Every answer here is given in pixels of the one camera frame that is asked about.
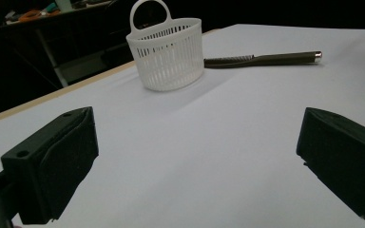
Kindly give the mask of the dark hair comb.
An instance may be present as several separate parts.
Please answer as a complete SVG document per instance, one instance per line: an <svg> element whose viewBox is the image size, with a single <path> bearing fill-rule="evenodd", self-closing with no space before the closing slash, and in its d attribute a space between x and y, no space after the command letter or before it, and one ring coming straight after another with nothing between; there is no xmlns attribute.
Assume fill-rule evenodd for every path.
<svg viewBox="0 0 365 228"><path fill-rule="evenodd" d="M205 68L239 68L264 66L292 66L316 64L322 59L321 51L307 51L272 55L244 55L236 57L208 58Z"/></svg>

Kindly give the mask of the white slotted plastic basket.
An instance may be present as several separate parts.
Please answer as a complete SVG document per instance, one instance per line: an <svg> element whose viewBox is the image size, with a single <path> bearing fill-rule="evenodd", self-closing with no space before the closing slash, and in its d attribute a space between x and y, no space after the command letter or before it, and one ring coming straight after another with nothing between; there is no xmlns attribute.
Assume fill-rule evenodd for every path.
<svg viewBox="0 0 365 228"><path fill-rule="evenodd" d="M160 4L165 20L148 28L136 28L136 10L146 2ZM138 0L131 9L129 23L131 31L126 40L145 88L172 91L189 86L202 76L201 19L173 19L163 0Z"/></svg>

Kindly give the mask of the dark background desk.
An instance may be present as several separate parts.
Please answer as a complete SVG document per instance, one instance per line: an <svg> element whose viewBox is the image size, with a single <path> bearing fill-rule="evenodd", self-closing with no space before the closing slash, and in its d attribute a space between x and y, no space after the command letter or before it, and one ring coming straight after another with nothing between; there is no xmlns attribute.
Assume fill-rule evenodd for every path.
<svg viewBox="0 0 365 228"><path fill-rule="evenodd" d="M0 112L62 88L35 32L40 29L68 85L130 60L125 36L133 0L0 28Z"/></svg>

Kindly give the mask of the grey metal stand leg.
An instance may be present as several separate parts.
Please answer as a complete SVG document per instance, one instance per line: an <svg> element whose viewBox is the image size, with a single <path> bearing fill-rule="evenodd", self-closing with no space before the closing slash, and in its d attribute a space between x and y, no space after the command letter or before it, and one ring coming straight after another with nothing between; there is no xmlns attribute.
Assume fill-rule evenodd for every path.
<svg viewBox="0 0 365 228"><path fill-rule="evenodd" d="M51 66L52 66L52 68L53 68L53 70L54 70L61 86L62 87L67 87L68 86L67 80L63 76L62 71L61 71L59 65L57 64L57 62L56 62L49 46L48 46L48 43L47 43L45 37L43 36L42 31L40 29L36 29L35 32L36 32L36 34L39 38L39 41L40 41L47 57L49 58L50 64L51 64Z"/></svg>

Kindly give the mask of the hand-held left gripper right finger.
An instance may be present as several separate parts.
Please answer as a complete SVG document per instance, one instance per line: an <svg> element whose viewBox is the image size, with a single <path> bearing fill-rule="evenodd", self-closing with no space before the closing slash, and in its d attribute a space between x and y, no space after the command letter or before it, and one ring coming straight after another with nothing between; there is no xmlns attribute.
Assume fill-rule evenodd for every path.
<svg viewBox="0 0 365 228"><path fill-rule="evenodd" d="M336 113L308 107L297 154L337 197L365 219L365 126Z"/></svg>

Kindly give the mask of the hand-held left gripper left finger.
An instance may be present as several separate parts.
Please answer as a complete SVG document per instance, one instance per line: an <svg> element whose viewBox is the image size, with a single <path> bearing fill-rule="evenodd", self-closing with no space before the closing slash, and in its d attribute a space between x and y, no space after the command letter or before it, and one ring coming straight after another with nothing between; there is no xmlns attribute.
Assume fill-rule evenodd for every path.
<svg viewBox="0 0 365 228"><path fill-rule="evenodd" d="M58 116L1 157L7 214L25 224L58 219L98 155L92 107Z"/></svg>

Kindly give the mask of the pale green post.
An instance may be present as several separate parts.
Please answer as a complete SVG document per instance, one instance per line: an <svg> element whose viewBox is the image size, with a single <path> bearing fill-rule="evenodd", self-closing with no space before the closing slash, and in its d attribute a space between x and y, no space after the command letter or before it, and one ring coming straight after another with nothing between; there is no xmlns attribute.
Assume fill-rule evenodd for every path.
<svg viewBox="0 0 365 228"><path fill-rule="evenodd" d="M70 12L73 11L70 0L55 0L55 3L60 10L60 12Z"/></svg>

